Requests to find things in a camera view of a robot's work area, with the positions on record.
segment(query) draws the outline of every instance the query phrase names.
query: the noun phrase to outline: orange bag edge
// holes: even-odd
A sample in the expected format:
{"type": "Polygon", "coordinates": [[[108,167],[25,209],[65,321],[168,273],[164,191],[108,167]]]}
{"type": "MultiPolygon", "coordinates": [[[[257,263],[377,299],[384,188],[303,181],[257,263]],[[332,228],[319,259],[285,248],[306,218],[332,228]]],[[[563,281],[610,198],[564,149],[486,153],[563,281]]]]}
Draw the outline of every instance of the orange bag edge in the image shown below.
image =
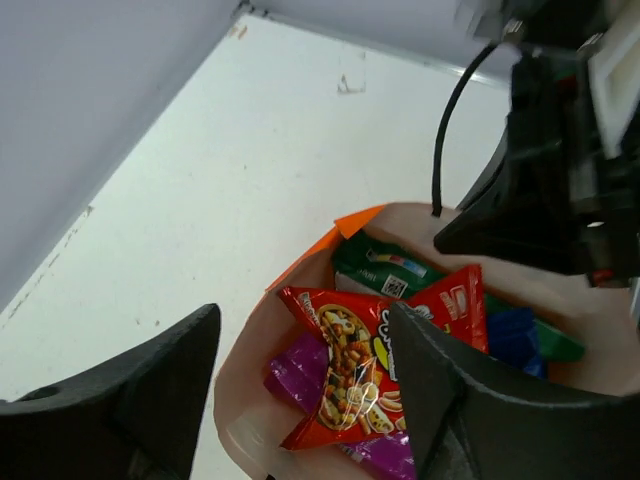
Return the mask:
{"type": "Polygon", "coordinates": [[[284,278],[289,275],[302,261],[309,258],[315,253],[335,248],[340,240],[343,238],[349,239],[356,234],[358,230],[367,225],[378,215],[388,204],[376,205],[365,210],[361,210],[356,213],[352,213],[345,217],[334,220],[334,227],[329,230],[320,240],[313,244],[309,250],[303,253],[295,262],[291,264],[278,278],[276,278],[271,285],[266,288],[266,291],[273,290],[284,278]]]}

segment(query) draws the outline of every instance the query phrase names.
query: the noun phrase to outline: nut picture on package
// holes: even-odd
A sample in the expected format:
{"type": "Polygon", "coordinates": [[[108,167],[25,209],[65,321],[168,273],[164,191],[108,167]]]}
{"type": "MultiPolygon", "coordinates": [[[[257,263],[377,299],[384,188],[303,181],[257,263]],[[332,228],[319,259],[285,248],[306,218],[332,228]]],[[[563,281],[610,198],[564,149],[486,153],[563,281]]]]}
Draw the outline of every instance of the nut picture on package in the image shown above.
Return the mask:
{"type": "MultiPolygon", "coordinates": [[[[466,267],[407,303],[425,321],[486,353],[479,277],[479,267],[466,267]],[[464,299],[455,292],[464,292],[464,299]]],[[[280,298],[300,323],[324,339],[329,357],[319,405],[282,446],[298,450],[404,431],[406,422],[388,336],[390,300],[296,287],[284,288],[280,298]]]]}

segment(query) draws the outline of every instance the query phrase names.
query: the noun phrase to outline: blue package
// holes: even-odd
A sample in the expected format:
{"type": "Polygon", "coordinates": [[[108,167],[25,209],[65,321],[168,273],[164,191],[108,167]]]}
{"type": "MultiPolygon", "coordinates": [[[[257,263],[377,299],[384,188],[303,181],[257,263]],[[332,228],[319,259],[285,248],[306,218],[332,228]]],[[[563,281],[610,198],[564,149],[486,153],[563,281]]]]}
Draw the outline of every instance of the blue package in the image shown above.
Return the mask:
{"type": "Polygon", "coordinates": [[[547,378],[540,356],[535,316],[530,308],[515,308],[487,317],[489,355],[538,378],[547,378]]]}

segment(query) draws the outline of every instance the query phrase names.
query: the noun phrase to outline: green package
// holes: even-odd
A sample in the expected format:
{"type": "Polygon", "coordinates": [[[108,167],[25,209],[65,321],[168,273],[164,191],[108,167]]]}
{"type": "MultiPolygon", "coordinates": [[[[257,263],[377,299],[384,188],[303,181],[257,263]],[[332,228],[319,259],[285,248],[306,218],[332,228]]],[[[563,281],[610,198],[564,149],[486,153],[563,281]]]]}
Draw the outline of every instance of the green package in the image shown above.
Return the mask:
{"type": "MultiPolygon", "coordinates": [[[[369,237],[360,230],[340,244],[332,257],[339,290],[376,293],[409,298],[447,274],[418,260],[402,247],[369,237]]],[[[485,294],[487,314],[515,308],[485,294]]],[[[576,362],[584,355],[584,345],[536,318],[540,355],[550,362],[576,362]]]]}

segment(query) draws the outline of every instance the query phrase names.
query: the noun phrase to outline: snack package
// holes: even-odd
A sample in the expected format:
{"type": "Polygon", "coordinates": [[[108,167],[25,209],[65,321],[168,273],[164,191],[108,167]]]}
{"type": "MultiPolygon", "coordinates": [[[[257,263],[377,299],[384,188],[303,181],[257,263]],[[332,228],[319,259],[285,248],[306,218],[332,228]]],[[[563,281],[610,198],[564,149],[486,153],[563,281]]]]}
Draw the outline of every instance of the snack package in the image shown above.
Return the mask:
{"type": "MultiPolygon", "coordinates": [[[[381,242],[360,230],[342,242],[331,259],[336,289],[410,298],[446,276],[420,261],[402,247],[381,242]]],[[[513,306],[485,295],[487,315],[510,311],[513,306]]],[[[535,319],[540,355],[552,362],[575,362],[584,355],[584,346],[547,322],[535,319]]]]}
{"type": "MultiPolygon", "coordinates": [[[[269,362],[264,385],[275,397],[293,402],[306,414],[313,412],[322,396],[329,353],[324,340],[302,333],[294,344],[269,362]]],[[[413,456],[406,433],[339,448],[378,480],[415,480],[413,456]]]]}
{"type": "Polygon", "coordinates": [[[547,378],[533,310],[516,308],[487,317],[489,355],[538,378],[547,378]]]}
{"type": "MultiPolygon", "coordinates": [[[[323,395],[284,440],[289,450],[353,443],[406,429],[388,336],[390,300],[333,290],[285,287],[280,298],[329,345],[323,395]]],[[[407,304],[445,332],[488,352],[482,275],[463,268],[407,304]]]]}

